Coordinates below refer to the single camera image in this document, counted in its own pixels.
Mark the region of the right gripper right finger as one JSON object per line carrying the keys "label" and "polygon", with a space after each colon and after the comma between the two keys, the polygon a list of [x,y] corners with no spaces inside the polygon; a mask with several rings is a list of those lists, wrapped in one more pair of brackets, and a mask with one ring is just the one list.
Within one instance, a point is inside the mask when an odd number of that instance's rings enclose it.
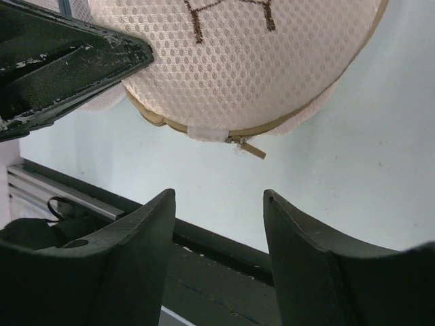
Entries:
{"label": "right gripper right finger", "polygon": [[263,199],[284,325],[433,325],[434,243],[395,251],[346,235],[273,190]]}

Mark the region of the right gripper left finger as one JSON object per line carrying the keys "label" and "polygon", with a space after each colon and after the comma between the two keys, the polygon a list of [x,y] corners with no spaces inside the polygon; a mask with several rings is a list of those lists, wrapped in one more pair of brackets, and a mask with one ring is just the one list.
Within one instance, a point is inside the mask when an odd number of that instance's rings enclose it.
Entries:
{"label": "right gripper left finger", "polygon": [[175,210],[166,189],[107,225],[10,222],[1,230],[1,324],[157,325]]}

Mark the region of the pink mesh laundry bag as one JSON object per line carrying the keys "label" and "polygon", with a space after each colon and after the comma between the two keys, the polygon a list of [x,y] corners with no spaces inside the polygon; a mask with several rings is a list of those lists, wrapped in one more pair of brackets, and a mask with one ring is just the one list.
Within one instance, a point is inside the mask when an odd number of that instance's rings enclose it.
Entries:
{"label": "pink mesh laundry bag", "polygon": [[153,126],[235,143],[285,134],[315,115],[368,43],[387,2],[40,1],[72,18],[150,43],[154,62],[82,105],[127,98]]}

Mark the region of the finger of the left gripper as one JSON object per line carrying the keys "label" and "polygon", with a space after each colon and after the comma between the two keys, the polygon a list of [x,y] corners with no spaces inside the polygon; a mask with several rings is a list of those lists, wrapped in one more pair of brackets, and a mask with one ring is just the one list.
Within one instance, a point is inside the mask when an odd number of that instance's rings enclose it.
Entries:
{"label": "finger of the left gripper", "polygon": [[2,1],[1,140],[53,125],[153,61],[144,40]]}

